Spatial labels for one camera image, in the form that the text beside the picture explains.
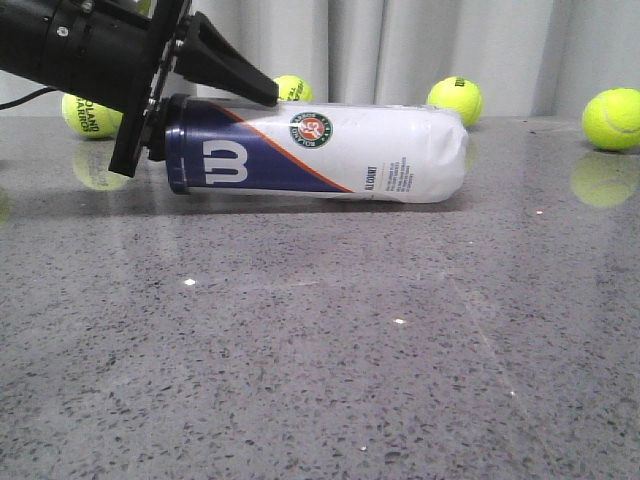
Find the navy blue label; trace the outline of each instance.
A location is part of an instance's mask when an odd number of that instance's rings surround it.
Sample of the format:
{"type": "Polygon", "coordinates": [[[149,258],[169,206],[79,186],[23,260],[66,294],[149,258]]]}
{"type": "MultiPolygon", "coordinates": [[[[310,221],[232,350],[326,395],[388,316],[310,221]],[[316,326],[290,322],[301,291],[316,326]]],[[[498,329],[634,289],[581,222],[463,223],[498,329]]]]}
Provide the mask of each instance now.
{"type": "MultiPolygon", "coordinates": [[[[170,126],[167,135],[167,167],[172,186],[175,181],[179,188],[349,191],[212,103],[187,101],[179,123],[170,126]]],[[[288,125],[282,128],[288,133],[288,125]]]]}

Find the gray countertop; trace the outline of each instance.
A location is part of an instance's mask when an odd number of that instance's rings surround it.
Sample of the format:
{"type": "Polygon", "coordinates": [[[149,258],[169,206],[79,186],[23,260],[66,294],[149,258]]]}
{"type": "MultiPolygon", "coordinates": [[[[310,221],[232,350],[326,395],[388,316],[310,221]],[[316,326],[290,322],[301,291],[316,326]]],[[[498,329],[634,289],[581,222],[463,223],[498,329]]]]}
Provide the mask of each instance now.
{"type": "Polygon", "coordinates": [[[0,478],[638,478],[638,152],[470,136],[450,200],[348,203],[1,118],[0,478]]]}

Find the black cable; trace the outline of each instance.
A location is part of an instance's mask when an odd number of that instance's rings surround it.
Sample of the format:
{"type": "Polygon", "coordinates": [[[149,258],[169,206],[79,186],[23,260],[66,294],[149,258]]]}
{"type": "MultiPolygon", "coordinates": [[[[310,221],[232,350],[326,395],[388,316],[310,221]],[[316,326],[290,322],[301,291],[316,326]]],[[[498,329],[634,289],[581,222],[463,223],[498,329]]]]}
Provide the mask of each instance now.
{"type": "Polygon", "coordinates": [[[32,92],[29,95],[26,95],[22,98],[14,100],[13,102],[0,103],[0,110],[7,110],[9,108],[17,107],[18,105],[27,103],[28,101],[33,100],[34,98],[39,97],[40,95],[44,95],[45,93],[51,93],[55,91],[56,89],[51,87],[41,88],[40,90],[36,90],[35,92],[32,92]]]}

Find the orange stripe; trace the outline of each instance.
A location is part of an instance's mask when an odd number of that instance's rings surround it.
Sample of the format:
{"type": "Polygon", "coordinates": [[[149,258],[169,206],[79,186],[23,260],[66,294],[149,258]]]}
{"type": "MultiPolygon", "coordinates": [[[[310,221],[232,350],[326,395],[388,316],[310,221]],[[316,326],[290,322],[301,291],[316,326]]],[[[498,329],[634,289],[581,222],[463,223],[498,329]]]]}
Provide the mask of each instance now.
{"type": "Polygon", "coordinates": [[[288,150],[286,150],[284,147],[280,146],[280,144],[276,143],[273,139],[267,137],[264,133],[262,133],[260,130],[258,130],[257,128],[255,128],[253,125],[247,123],[247,121],[236,115],[235,113],[227,110],[224,107],[221,107],[220,105],[210,102],[210,101],[206,101],[208,104],[210,104],[212,107],[220,110],[222,113],[224,113],[225,115],[231,117],[232,119],[234,119],[236,122],[242,123],[244,124],[244,126],[246,126],[249,130],[251,130],[253,133],[255,133],[256,135],[258,135],[260,138],[262,138],[265,142],[267,142],[269,145],[271,145],[273,148],[275,148],[278,152],[280,152],[282,155],[284,155],[285,157],[287,157],[289,160],[291,160],[293,163],[295,163],[296,165],[298,165],[300,168],[302,168],[303,170],[305,170],[307,173],[310,173],[311,175],[319,178],[320,180],[322,180],[325,183],[328,183],[329,185],[331,185],[334,188],[337,188],[339,190],[342,190],[345,193],[353,193],[353,190],[350,190],[346,187],[343,187],[342,185],[334,182],[333,180],[325,177],[324,175],[322,175],[320,172],[314,170],[313,168],[311,168],[309,165],[307,165],[306,163],[304,163],[302,160],[300,160],[298,157],[296,157],[295,155],[293,155],[291,152],[289,152],[288,150]]]}

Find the white cylindrical can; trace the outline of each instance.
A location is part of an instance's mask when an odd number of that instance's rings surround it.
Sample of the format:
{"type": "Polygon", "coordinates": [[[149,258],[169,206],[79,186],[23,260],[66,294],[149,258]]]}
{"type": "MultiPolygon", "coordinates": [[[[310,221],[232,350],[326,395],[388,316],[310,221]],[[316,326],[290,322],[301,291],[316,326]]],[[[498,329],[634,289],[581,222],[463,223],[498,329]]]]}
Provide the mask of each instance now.
{"type": "Polygon", "coordinates": [[[431,203],[465,175],[467,132],[455,112],[175,97],[166,122],[169,183],[177,193],[431,203]]]}

